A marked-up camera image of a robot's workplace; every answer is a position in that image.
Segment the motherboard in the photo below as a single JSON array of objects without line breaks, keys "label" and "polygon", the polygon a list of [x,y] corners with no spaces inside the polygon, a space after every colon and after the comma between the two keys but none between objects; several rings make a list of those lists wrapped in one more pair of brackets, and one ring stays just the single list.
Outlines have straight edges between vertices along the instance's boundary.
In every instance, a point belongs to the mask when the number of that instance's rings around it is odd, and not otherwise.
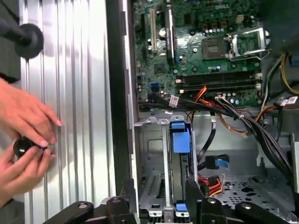
[{"label": "motherboard", "polygon": [[139,104],[151,92],[194,100],[204,86],[206,99],[261,104],[261,59],[247,54],[264,44],[256,0],[135,0],[133,10]]}]

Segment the black knob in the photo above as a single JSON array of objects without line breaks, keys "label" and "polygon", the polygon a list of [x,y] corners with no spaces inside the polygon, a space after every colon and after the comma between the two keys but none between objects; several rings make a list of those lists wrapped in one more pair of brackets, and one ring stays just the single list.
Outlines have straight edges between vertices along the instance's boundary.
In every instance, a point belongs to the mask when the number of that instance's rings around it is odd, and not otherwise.
[{"label": "black knob", "polygon": [[14,154],[21,158],[31,147],[36,144],[26,137],[21,137],[14,143]]}]

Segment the human hand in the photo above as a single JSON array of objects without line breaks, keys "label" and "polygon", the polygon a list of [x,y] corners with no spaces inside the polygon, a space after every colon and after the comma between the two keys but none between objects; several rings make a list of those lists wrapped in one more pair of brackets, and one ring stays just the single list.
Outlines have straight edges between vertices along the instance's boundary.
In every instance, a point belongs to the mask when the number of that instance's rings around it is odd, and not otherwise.
[{"label": "human hand", "polygon": [[57,126],[61,126],[61,122],[51,108],[2,79],[0,96],[0,126],[24,135],[42,147],[56,142],[50,120]]},{"label": "human hand", "polygon": [[32,190],[45,175],[51,160],[50,149],[30,148],[19,160],[12,162],[13,145],[0,155],[0,208],[14,195]]}]

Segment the blue sata port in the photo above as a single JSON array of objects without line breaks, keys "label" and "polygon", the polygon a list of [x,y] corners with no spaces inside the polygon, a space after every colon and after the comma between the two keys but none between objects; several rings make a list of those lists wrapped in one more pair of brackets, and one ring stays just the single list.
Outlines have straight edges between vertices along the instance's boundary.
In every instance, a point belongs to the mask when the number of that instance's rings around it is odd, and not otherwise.
[{"label": "blue sata port", "polygon": [[150,90],[151,91],[159,91],[160,90],[160,84],[159,83],[151,83],[150,84]]}]

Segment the ribbed metal panel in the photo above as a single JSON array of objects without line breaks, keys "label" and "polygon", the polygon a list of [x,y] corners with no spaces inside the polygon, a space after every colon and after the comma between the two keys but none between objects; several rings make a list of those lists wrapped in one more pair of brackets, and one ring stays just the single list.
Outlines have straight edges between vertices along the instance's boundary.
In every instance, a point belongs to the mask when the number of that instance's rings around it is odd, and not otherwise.
[{"label": "ribbed metal panel", "polygon": [[20,0],[21,23],[44,33],[44,52],[21,60],[22,88],[57,111],[56,161],[25,195],[26,224],[78,200],[115,194],[106,6],[102,0]]}]

